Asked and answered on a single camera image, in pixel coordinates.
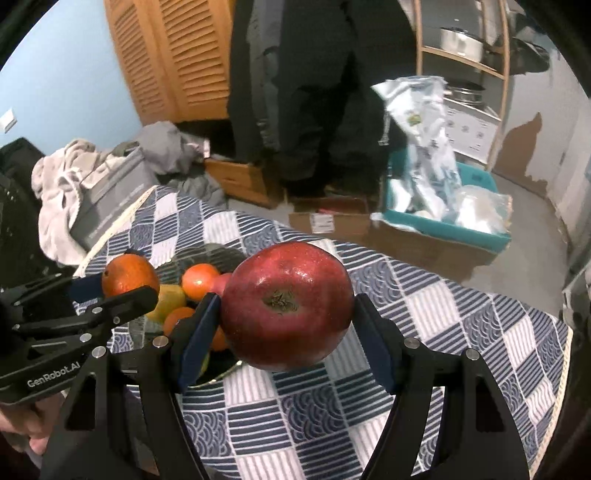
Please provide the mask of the person's hand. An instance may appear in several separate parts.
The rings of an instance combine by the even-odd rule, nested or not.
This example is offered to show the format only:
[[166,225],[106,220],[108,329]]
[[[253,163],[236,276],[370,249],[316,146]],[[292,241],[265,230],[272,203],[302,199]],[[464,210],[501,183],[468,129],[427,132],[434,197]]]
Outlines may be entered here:
[[65,397],[57,393],[34,404],[1,407],[1,431],[29,438],[33,453],[42,456]]

